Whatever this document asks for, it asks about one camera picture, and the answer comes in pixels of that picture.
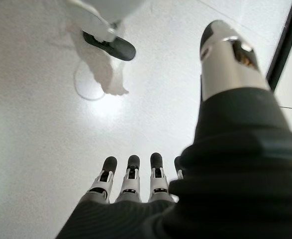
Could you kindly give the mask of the dark robot right hand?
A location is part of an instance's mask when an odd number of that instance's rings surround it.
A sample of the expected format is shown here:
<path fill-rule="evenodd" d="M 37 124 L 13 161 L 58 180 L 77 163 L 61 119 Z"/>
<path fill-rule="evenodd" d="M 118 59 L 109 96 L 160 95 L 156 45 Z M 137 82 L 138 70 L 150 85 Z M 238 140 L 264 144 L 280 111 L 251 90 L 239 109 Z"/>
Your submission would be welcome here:
<path fill-rule="evenodd" d="M 252 47 L 222 20 L 200 43 L 201 99 L 179 178 L 153 202 L 88 192 L 60 239 L 292 239 L 292 131 Z"/>

